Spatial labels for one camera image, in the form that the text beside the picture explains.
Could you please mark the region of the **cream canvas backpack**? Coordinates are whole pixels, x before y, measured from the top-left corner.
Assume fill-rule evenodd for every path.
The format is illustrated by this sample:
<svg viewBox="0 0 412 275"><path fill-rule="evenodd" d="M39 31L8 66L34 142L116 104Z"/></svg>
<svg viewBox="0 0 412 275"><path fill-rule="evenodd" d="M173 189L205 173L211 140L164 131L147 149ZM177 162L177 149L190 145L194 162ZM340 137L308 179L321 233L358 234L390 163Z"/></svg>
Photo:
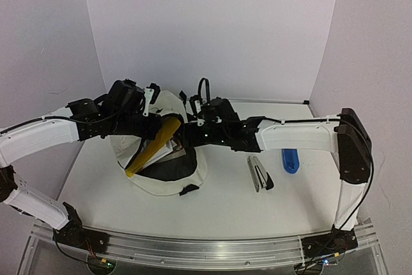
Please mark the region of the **cream canvas backpack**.
<svg viewBox="0 0 412 275"><path fill-rule="evenodd" d="M149 106L149 112L161 117L164 121L176 117L182 125L188 123L183 100L170 91L160 92L156 102ZM182 135L178 132L173 137L183 144ZM121 171L131 165L133 159L143 152L150 141L130 135L111 136L110 143ZM154 196L184 195L200 188L207 178L207 163L202 151L185 146L185 154L172 154L142 169L127 179L143 191Z"/></svg>

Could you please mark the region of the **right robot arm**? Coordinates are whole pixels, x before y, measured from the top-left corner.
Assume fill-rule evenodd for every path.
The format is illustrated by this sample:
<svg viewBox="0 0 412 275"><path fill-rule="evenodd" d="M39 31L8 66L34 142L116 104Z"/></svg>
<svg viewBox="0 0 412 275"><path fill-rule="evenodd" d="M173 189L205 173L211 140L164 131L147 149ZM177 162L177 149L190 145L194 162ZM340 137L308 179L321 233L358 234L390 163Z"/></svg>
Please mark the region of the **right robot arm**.
<svg viewBox="0 0 412 275"><path fill-rule="evenodd" d="M351 230L370 180L371 140L350 109L214 99L201 81L183 135L211 172L207 214L233 237Z"/></svg>

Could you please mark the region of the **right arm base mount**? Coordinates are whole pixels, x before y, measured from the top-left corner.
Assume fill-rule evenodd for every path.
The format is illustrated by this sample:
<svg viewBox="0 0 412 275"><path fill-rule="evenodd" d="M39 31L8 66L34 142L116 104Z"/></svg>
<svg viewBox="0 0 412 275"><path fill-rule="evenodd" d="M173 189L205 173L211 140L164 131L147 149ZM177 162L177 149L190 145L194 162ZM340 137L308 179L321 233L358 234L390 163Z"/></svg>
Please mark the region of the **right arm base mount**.
<svg viewBox="0 0 412 275"><path fill-rule="evenodd" d="M355 223L340 229L333 224L330 231L315 236L306 236L301 240L305 258L316 258L330 254L342 254L358 247L355 235Z"/></svg>

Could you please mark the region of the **dark cover paperback book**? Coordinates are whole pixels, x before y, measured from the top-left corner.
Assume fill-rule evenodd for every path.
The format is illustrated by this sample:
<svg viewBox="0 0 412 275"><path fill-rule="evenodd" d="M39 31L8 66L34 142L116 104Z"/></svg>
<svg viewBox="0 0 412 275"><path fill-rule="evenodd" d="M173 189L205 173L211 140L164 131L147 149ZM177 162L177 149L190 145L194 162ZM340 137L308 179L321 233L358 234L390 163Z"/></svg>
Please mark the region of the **dark cover paperback book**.
<svg viewBox="0 0 412 275"><path fill-rule="evenodd" d="M171 145L172 145L172 154L180 154L180 155L184 155L185 154L185 147L183 146L183 144L181 143L181 141L178 138L173 137L171 139Z"/></svg>

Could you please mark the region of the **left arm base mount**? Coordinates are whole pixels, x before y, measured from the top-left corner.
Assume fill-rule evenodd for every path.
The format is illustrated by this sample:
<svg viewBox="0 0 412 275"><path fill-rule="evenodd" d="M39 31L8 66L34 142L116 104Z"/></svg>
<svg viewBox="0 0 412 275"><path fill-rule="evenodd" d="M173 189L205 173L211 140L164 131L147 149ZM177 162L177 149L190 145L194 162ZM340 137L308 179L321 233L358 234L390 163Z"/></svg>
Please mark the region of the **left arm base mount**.
<svg viewBox="0 0 412 275"><path fill-rule="evenodd" d="M68 223L53 231L53 239L59 244L88 250L91 254L105 254L109 234L85 228L77 210L66 202L62 204L68 213Z"/></svg>

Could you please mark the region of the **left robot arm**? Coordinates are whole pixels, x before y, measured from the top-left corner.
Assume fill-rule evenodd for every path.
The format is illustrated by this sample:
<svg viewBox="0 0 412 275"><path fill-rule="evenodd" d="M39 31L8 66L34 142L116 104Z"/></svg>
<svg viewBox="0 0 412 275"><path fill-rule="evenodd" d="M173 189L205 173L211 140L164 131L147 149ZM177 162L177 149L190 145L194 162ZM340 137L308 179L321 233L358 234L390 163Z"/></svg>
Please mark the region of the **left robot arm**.
<svg viewBox="0 0 412 275"><path fill-rule="evenodd" d="M74 154L74 145L95 137L130 136L152 140L161 118L149 108L160 87L141 88L131 80L115 81L96 99L78 99L43 116L1 130L1 203L41 220L73 246L86 241L86 231L74 222L75 210L57 202L57 181L68 160L52 158L61 148Z"/></svg>

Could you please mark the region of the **white palm leaf book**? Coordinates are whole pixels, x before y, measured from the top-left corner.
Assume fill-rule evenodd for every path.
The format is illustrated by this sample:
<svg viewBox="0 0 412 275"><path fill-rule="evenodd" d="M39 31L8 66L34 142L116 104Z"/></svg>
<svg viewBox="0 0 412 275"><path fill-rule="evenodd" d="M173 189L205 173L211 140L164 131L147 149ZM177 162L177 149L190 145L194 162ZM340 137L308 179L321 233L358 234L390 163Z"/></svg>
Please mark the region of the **white palm leaf book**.
<svg viewBox="0 0 412 275"><path fill-rule="evenodd" d="M164 158L165 156L169 155L173 152L173 143L168 140L159 150L157 150L148 160L145 161L142 168L146 168L151 164L159 161L160 159Z"/></svg>

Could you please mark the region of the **yellow book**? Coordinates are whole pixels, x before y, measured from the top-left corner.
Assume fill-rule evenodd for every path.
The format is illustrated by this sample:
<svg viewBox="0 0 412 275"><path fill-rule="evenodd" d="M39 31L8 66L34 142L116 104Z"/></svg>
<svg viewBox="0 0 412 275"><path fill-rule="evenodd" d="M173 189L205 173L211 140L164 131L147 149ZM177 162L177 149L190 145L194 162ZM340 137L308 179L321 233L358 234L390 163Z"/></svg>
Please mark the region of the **yellow book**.
<svg viewBox="0 0 412 275"><path fill-rule="evenodd" d="M150 141L145 150L139 153L135 159L132 160L131 165L125 168L126 176L132 177L134 174L139 173L147 162L161 150L166 142L170 140L174 133L181 126L181 122L176 117L169 117L162 123L162 127L156 134L153 141Z"/></svg>

